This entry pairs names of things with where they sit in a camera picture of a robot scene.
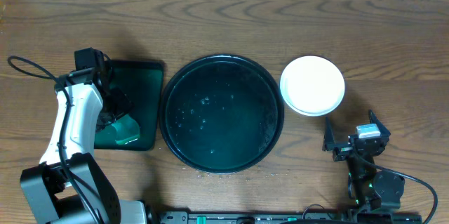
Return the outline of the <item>white plate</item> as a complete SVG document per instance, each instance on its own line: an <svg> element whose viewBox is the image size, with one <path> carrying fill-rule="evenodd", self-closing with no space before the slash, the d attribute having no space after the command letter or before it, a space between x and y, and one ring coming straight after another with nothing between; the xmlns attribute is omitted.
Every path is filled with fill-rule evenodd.
<svg viewBox="0 0 449 224"><path fill-rule="evenodd" d="M343 100L343 73L330 60L306 55L294 59L282 71L279 88L286 104L299 114L320 117Z"/></svg>

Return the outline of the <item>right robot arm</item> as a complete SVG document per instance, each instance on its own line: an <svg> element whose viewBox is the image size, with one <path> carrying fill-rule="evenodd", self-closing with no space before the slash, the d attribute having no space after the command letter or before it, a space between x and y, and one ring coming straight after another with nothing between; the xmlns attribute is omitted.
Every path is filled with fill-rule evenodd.
<svg viewBox="0 0 449 224"><path fill-rule="evenodd" d="M330 119L325 120L322 150L332 152L335 162L347 163L348 195L356 201L356 208L341 218L352 223L421 223L419 214L398 212L405 178L374 167L374 158L385 150L391 133L373 111L368 117L370 123L357 126L346 142L336 141Z"/></svg>

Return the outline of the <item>green scrubbing sponge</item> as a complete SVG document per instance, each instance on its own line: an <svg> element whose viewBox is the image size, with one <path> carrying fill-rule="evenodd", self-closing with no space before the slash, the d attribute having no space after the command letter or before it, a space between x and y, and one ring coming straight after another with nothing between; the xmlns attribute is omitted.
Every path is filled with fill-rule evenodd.
<svg viewBox="0 0 449 224"><path fill-rule="evenodd" d="M116 131L116 143L127 145L140 139L140 126L130 115L125 115L115 121L112 126Z"/></svg>

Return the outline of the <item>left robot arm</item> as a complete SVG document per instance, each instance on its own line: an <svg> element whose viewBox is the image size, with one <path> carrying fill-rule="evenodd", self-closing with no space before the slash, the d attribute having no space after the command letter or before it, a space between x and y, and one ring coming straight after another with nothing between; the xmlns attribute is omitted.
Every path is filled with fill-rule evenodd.
<svg viewBox="0 0 449 224"><path fill-rule="evenodd" d="M77 70L58 78L58 114L39 165L25 169L20 186L38 223L146 223L141 201L119 199L94 160L100 88L107 73Z"/></svg>

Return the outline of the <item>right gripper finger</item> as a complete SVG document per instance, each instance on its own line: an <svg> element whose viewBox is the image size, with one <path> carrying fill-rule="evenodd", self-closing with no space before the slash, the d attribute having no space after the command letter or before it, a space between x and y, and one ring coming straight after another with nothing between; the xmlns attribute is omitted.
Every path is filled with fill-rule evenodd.
<svg viewBox="0 0 449 224"><path fill-rule="evenodd" d="M368 117L370 122L378 127L381 136L390 136L390 131L380 122L372 110L368 110Z"/></svg>
<svg viewBox="0 0 449 224"><path fill-rule="evenodd" d="M332 124L330 122L330 119L328 117L325 118L325 133L323 137L323 147L322 150L327 151L333 151L335 149L336 142L333 135L333 128Z"/></svg>

